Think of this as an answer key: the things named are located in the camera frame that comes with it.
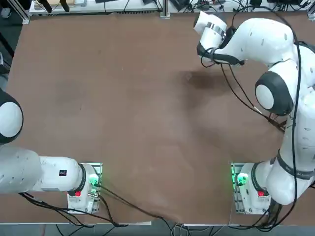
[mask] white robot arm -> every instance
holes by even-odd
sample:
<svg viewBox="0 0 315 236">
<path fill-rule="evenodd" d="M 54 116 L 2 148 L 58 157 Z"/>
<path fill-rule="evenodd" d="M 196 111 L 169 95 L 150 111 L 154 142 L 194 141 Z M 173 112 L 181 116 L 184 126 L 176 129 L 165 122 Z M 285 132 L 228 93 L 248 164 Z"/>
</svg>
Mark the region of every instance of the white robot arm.
<svg viewBox="0 0 315 236">
<path fill-rule="evenodd" d="M 68 208 L 98 211 L 99 188 L 95 184 L 100 183 L 100 176 L 94 167 L 6 145 L 20 134 L 22 126 L 21 106 L 0 89 L 0 194 L 67 191 Z"/>
<path fill-rule="evenodd" d="M 263 214 L 271 198 L 282 205 L 292 203 L 295 184 L 291 134 L 298 58 L 291 29 L 262 18 L 246 20 L 236 30 L 227 29 L 220 17 L 204 12 L 196 18 L 194 29 L 201 35 L 197 53 L 202 61 L 235 65 L 253 59 L 268 66 L 256 82 L 255 95 L 264 109 L 287 115 L 283 143 L 272 160 L 243 166 L 239 188 L 246 214 Z M 302 75 L 295 127 L 297 197 L 314 181 L 315 169 L 315 47 L 301 44 L 299 48 Z"/>
</svg>

